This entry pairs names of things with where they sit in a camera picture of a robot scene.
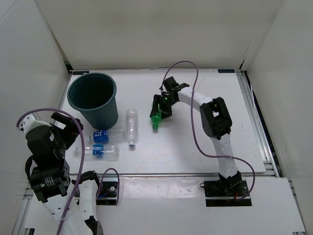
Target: sticker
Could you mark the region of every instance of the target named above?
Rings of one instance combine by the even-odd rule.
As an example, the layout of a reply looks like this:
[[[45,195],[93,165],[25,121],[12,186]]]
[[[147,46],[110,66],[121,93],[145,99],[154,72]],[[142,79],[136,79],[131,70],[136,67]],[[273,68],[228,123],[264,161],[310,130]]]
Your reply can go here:
[[[234,73],[235,70],[218,70],[219,73]]]
[[[85,75],[85,74],[88,74],[89,71],[74,71],[73,72],[73,75]]]
[[[92,147],[92,154],[96,156],[96,158],[102,158],[104,154],[104,146],[102,144],[94,144]]]
[[[93,141],[95,143],[108,143],[109,142],[109,134],[107,130],[95,131],[93,133]]]
[[[51,133],[51,136],[49,139],[51,140],[51,142],[54,140],[54,134],[53,133]]]

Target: water bottle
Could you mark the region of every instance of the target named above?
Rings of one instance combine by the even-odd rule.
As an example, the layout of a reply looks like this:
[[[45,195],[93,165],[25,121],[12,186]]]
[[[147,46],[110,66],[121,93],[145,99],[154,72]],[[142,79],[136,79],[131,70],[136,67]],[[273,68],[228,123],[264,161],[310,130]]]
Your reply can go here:
[[[109,130],[95,131],[92,135],[86,136],[85,140],[91,143],[120,143],[125,141],[124,133],[124,127],[114,127]]]
[[[134,147],[138,137],[138,114],[136,109],[126,111],[126,137],[128,145]]]
[[[73,148],[73,153],[78,156],[81,154],[81,149]],[[94,144],[91,147],[85,147],[85,161],[90,160],[105,160],[117,161],[119,149],[117,146],[107,146],[103,144]]]

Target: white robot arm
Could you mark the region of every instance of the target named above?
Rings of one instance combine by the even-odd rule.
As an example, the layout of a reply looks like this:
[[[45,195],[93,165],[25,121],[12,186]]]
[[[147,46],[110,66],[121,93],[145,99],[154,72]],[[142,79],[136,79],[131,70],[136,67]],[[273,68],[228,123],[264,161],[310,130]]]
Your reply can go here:
[[[54,113],[51,117],[65,124],[65,128],[60,129],[48,124],[32,114],[24,118],[19,129],[26,134],[28,148],[33,153],[25,165],[30,186],[37,199],[59,224],[74,188],[70,182],[65,150],[73,144],[78,131],[73,121],[66,116]],[[37,166],[30,172],[33,161]],[[82,174],[79,183],[79,205],[75,200],[71,201],[63,219],[62,235],[103,235],[101,223],[96,217],[98,187],[99,179],[94,171]]]
[[[186,103],[191,105],[191,94],[192,89],[189,87],[185,87],[178,92],[179,101],[182,103]],[[206,97],[199,92],[194,92],[194,105],[193,107],[200,112],[200,106],[209,102],[212,102],[213,99],[210,97]],[[221,136],[221,139],[217,139],[216,137],[210,137],[213,142],[216,155],[219,156],[233,156],[233,151],[231,149],[230,144],[230,134],[225,134]],[[219,161],[219,173],[225,177],[232,177],[237,174],[239,171],[235,160],[232,158],[218,158]]]
[[[154,120],[168,118],[172,115],[172,105],[183,102],[191,105],[192,89],[188,84],[178,84],[173,77],[164,80],[166,92],[154,95],[150,118],[153,127],[157,126]],[[194,92],[193,108],[201,114],[201,122],[204,132],[210,137],[218,156],[220,181],[225,185],[226,191],[236,187],[242,181],[233,156],[230,144],[230,127],[232,121],[226,104],[221,97],[210,98],[198,92]]]

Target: white wall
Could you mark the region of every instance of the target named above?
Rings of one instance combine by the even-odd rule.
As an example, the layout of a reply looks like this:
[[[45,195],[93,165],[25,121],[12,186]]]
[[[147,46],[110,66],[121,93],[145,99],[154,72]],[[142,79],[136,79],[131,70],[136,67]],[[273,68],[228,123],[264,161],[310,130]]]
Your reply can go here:
[[[285,0],[248,76],[313,234],[313,1]]]
[[[37,0],[74,69],[249,64],[283,0]]]
[[[24,164],[31,155],[16,121],[30,109],[58,107],[68,79],[34,1],[12,4],[0,3],[0,231],[6,235],[21,206],[27,185]]]

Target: cable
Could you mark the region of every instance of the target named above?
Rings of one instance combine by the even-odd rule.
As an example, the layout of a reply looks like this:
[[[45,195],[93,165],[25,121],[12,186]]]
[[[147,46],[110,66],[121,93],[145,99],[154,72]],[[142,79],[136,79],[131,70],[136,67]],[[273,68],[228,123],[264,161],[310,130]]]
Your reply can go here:
[[[197,72],[197,73],[196,73],[196,79],[195,79],[194,85],[193,85],[193,87],[192,87],[191,105],[190,105],[190,117],[191,117],[192,135],[193,135],[193,137],[194,137],[194,141],[195,141],[195,144],[196,144],[197,149],[198,149],[204,156],[206,156],[206,157],[208,157],[208,158],[232,158],[232,159],[235,159],[235,160],[239,160],[239,161],[241,161],[241,162],[247,164],[247,165],[251,168],[251,170],[252,170],[253,180],[252,180],[252,185],[251,185],[251,187],[250,187],[250,190],[249,190],[242,198],[236,199],[236,201],[243,200],[244,198],[246,198],[246,197],[248,197],[248,196],[250,195],[251,191],[253,190],[254,183],[255,183],[255,171],[254,171],[253,167],[251,166],[251,164],[248,163],[246,160],[243,160],[243,159],[237,158],[237,157],[233,157],[233,156],[219,156],[219,155],[217,155],[217,156],[212,156],[212,155],[208,155],[208,154],[204,153],[204,152],[201,150],[201,148],[200,148],[200,146],[199,146],[199,144],[198,144],[197,137],[196,137],[196,131],[195,131],[195,124],[194,124],[194,113],[193,113],[195,87],[196,87],[196,83],[197,83],[198,75],[199,75],[199,69],[198,69],[197,65],[196,65],[195,63],[191,62],[191,61],[188,61],[188,60],[179,61],[179,62],[173,64],[173,65],[168,69],[168,71],[166,72],[166,74],[165,74],[165,76],[164,76],[164,78],[163,78],[162,86],[160,87],[160,90],[163,90],[163,88],[162,88],[162,87],[163,87],[163,82],[164,82],[164,80],[165,80],[167,74],[169,73],[169,71],[170,71],[174,66],[176,66],[177,64],[180,64],[180,63],[189,63],[189,64],[192,64],[192,65],[195,67],[196,72]]]
[[[107,196],[107,195],[108,195],[108,193],[103,193],[103,194],[99,195],[98,198],[104,198],[104,199],[106,199],[106,196]]]
[[[34,109],[34,110],[31,110],[31,111],[28,111],[27,113],[23,114],[18,122],[16,123],[16,127],[19,127],[20,126],[20,123],[22,122],[22,120],[29,114],[32,114],[32,113],[36,113],[36,112],[41,112],[41,111],[54,111],[54,112],[59,112],[61,114],[64,114],[66,116],[68,116],[70,119],[73,120],[73,122],[75,123],[75,125],[77,126],[77,129],[78,129],[78,132],[79,132],[79,135],[80,135],[80,139],[81,139],[81,143],[82,143],[82,149],[85,149],[85,143],[84,143],[84,137],[83,137],[83,130],[80,128],[80,125],[79,123],[77,122],[77,120],[69,113],[63,111],[63,110],[59,110],[59,109],[54,109],[54,108],[42,108],[42,109]],[[78,188],[78,185],[79,185],[79,181],[80,181],[80,177],[82,175],[82,170],[83,170],[83,165],[84,165],[84,158],[85,158],[85,151],[82,151],[82,158],[80,160],[80,165],[79,165],[79,170],[78,170],[78,174],[77,174],[77,179],[76,179],[76,182],[75,182],[75,185],[74,185],[74,188],[68,198],[68,201],[67,203],[65,204],[64,206],[64,211],[63,211],[63,214],[62,214],[62,217],[61,217],[61,221],[59,223],[59,227],[58,227],[58,231],[57,231],[57,235],[60,235],[61,233],[61,228],[62,228],[62,225],[64,223],[64,218],[67,214],[67,211],[68,211],[68,208],[69,208],[69,205],[76,193],[76,189]]]
[[[230,199],[230,200],[229,200],[229,202],[233,202],[233,201],[235,201],[235,200],[237,199],[238,195],[239,195],[239,194],[238,194],[238,192],[236,192],[235,197],[234,197],[233,199]]]
[[[180,63],[189,63],[189,64],[192,64],[194,67],[197,68],[196,64],[191,62],[191,61],[188,61],[188,60],[182,60],[182,61],[178,61],[177,63],[173,64],[166,72],[166,74],[164,75],[164,78],[163,78],[163,81],[162,81],[162,84],[161,84],[161,87],[159,88],[161,91],[163,90],[163,82],[164,80],[166,79],[166,76],[168,74],[168,72],[173,68],[175,67],[176,65],[180,64]]]
[[[103,175],[102,175],[102,177],[101,177],[101,180],[100,180],[99,188],[98,188],[98,191],[97,191],[97,194],[96,194],[96,198],[99,198],[99,194],[100,194],[100,192],[101,192],[101,190],[102,190],[102,182],[103,182],[104,176],[106,175],[106,173],[107,173],[109,170],[115,171],[115,173],[116,173],[116,175],[117,175],[116,203],[114,204],[114,205],[116,206],[117,203],[118,203],[118,199],[119,199],[119,183],[120,183],[120,181],[119,181],[119,174],[118,174],[117,170],[115,170],[114,168],[109,168],[109,169],[107,169],[107,170],[103,173]]]

